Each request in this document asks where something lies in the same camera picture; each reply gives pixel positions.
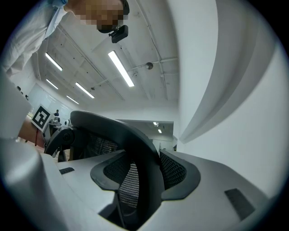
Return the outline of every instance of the ceiling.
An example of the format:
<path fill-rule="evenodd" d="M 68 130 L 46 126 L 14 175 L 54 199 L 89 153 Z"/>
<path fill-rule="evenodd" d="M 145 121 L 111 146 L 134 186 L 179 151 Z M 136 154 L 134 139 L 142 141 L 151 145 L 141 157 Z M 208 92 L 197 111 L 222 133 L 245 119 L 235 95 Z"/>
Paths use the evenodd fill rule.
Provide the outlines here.
<path fill-rule="evenodd" d="M 130 99 L 176 101 L 179 85 L 177 47 L 166 1 L 147 0 L 140 4 L 138 0 L 128 0 L 128 3 L 131 11 L 124 24 L 129 27 L 129 35 L 117 44 L 112 44 L 111 38 L 97 31 L 96 26 L 83 25 L 72 13 L 67 13 L 38 51 L 39 78 L 50 80 L 59 88 L 59 94 L 69 95 L 84 107 L 100 101 Z M 161 60 L 170 61 L 160 64 L 156 49 Z M 108 53 L 111 51 L 117 53 L 134 87 L 128 87 L 110 60 Z M 46 52 L 63 68 L 62 71 L 45 57 Z M 152 70 L 140 67 L 129 71 L 154 61 L 157 63 Z M 95 98 L 86 95 L 76 82 Z"/>
<path fill-rule="evenodd" d="M 153 121 L 137 121 L 137 120 L 120 120 L 123 122 L 126 122 L 127 124 L 134 126 L 138 130 L 140 130 L 142 133 L 144 133 L 147 137 L 160 135 L 158 132 L 158 129 L 161 129 L 163 136 L 169 136 L 172 137 L 173 134 L 173 123 L 159 123 L 159 126 L 155 126 L 153 124 Z"/>

